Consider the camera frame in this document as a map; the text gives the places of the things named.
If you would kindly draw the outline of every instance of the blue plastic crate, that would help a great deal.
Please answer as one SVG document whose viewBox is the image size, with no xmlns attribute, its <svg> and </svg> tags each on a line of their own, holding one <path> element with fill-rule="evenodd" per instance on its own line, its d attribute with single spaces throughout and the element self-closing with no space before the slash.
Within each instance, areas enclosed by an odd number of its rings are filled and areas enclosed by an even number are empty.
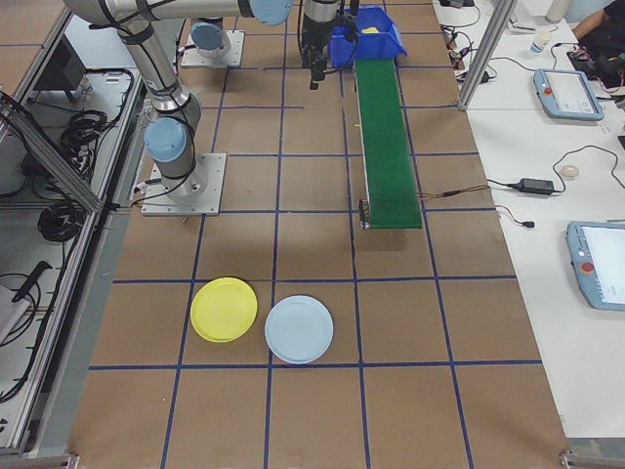
<svg viewBox="0 0 625 469">
<path fill-rule="evenodd" d="M 335 68 L 351 66 L 356 59 L 394 59 L 399 54 L 407 55 L 397 26 L 381 7 L 363 6 L 356 17 L 358 46 L 345 38 L 347 29 L 335 27 L 328 47 L 328 53 Z M 379 33 L 364 34 L 368 27 L 375 27 Z"/>
</svg>

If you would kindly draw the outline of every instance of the white table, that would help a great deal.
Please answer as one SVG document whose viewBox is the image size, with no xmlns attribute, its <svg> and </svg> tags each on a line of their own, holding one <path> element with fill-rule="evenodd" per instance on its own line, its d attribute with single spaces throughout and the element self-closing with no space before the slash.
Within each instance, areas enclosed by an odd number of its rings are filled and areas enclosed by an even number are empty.
<svg viewBox="0 0 625 469">
<path fill-rule="evenodd" d="M 534 15 L 544 14 L 549 2 L 521 0 Z M 472 22 L 475 9 L 435 7 L 442 23 Z M 477 0 L 482 18 L 461 28 L 473 40 L 483 34 L 492 11 L 488 0 Z M 572 42 L 564 22 L 554 42 Z M 527 53 L 532 35 L 505 32 L 495 57 L 511 57 L 531 68 L 553 66 L 553 57 Z M 557 48 L 558 68 L 571 69 Z M 625 134 L 625 113 L 612 103 L 602 104 L 605 119 L 598 123 L 557 121 L 541 109 L 531 83 L 532 74 L 508 61 L 492 63 L 496 81 L 480 85 L 469 105 L 469 119 L 486 176 L 510 183 L 520 178 L 549 179 L 561 189 L 552 165 L 567 151 L 597 145 L 621 159 L 616 174 L 625 181 L 625 150 L 616 136 Z M 625 190 L 609 171 L 613 156 L 594 149 L 569 156 L 580 175 L 567 182 L 559 196 L 538 197 L 493 190 L 495 203 L 509 207 L 521 228 L 502 213 L 501 224 L 521 285 L 523 299 L 545 364 L 562 426 L 569 438 L 625 437 L 625 314 L 590 308 L 577 286 L 565 242 L 571 221 L 625 218 Z"/>
</svg>

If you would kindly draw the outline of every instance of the red emergency stop button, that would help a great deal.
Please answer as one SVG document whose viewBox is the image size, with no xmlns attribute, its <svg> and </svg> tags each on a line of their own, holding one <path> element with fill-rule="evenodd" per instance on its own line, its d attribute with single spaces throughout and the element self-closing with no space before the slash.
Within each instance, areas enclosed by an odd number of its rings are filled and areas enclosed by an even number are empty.
<svg viewBox="0 0 625 469">
<path fill-rule="evenodd" d="M 592 262 L 585 262 L 584 264 L 579 266 L 579 268 L 582 270 L 584 274 L 589 274 L 595 269 L 595 266 L 593 265 Z"/>
</svg>

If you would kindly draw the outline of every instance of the yellow object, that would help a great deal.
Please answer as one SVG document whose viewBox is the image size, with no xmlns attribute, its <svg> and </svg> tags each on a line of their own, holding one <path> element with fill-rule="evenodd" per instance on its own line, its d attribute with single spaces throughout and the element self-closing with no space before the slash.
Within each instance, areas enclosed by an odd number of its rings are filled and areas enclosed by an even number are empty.
<svg viewBox="0 0 625 469">
<path fill-rule="evenodd" d="M 247 332 L 257 311 L 256 294 L 247 283 L 238 278 L 217 278 L 193 298 L 191 324 L 206 340 L 230 342 Z"/>
</svg>

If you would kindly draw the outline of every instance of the green conveyor belt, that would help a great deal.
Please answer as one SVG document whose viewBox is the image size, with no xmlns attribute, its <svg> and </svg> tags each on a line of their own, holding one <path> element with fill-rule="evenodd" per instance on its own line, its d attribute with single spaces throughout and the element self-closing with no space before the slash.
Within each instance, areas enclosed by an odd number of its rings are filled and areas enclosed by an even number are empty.
<svg viewBox="0 0 625 469">
<path fill-rule="evenodd" d="M 356 60 L 367 181 L 366 228 L 421 228 L 414 165 L 399 103 L 393 60 Z"/>
</svg>

